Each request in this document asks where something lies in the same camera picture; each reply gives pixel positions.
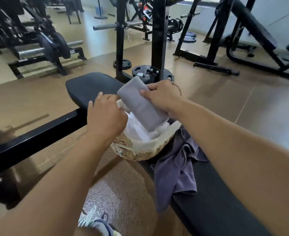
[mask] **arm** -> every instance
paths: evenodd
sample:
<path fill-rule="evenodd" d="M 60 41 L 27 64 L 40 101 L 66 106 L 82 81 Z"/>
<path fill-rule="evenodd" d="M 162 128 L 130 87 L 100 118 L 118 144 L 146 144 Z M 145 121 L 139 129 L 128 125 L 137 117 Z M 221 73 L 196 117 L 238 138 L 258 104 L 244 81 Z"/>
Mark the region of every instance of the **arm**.
<path fill-rule="evenodd" d="M 89 102 L 87 134 L 0 220 L 0 236 L 73 236 L 98 162 L 127 124 L 116 100 L 100 93 Z"/>
<path fill-rule="evenodd" d="M 274 235 L 289 235 L 289 150 L 183 99 L 169 81 L 142 95 L 178 119 L 242 204 Z"/>

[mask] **wicker basket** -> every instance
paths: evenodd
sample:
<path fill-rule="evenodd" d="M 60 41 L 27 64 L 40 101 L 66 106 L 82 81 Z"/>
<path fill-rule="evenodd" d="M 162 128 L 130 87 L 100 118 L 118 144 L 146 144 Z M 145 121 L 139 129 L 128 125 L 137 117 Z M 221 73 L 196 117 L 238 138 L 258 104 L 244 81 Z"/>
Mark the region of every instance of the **wicker basket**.
<path fill-rule="evenodd" d="M 118 100 L 117 105 L 130 113 L 130 110 L 124 106 L 121 100 Z M 157 138 L 147 142 L 129 139 L 122 133 L 115 138 L 111 147 L 118 155 L 127 160 L 148 160 L 156 156 L 166 146 L 180 126 L 181 123 L 176 121 Z"/>

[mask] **person's left arm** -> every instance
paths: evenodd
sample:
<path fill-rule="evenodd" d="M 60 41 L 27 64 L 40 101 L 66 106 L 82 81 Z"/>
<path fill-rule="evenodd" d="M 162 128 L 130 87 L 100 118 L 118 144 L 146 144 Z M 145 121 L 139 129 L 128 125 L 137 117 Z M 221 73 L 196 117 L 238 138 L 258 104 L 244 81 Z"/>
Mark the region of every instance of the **person's left arm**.
<path fill-rule="evenodd" d="M 117 100 L 99 93 L 89 102 L 87 134 L 0 220 L 0 236 L 73 236 L 99 160 L 127 124 Z"/>

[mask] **person's left hand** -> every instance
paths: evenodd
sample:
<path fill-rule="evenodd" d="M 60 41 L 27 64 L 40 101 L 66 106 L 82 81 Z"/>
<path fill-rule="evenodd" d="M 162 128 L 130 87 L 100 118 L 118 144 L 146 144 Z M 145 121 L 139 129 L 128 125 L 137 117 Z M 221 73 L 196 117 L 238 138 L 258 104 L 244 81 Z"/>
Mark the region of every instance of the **person's left hand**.
<path fill-rule="evenodd" d="M 115 137 L 123 132 L 127 124 L 127 114 L 118 108 L 114 94 L 98 94 L 95 102 L 89 102 L 87 110 L 88 134 L 98 140 L 112 143 Z"/>

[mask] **forearm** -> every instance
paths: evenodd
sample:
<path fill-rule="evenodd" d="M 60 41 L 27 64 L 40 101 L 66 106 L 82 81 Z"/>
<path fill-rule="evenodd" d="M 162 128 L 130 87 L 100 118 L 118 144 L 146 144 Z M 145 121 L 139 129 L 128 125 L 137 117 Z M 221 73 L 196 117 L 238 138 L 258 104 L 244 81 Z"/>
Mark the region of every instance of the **forearm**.
<path fill-rule="evenodd" d="M 289 235 L 289 151 L 182 100 L 178 114 L 213 167 L 274 235 Z"/>
<path fill-rule="evenodd" d="M 97 164 L 110 144 L 85 135 L 0 221 L 0 235 L 73 235 Z"/>

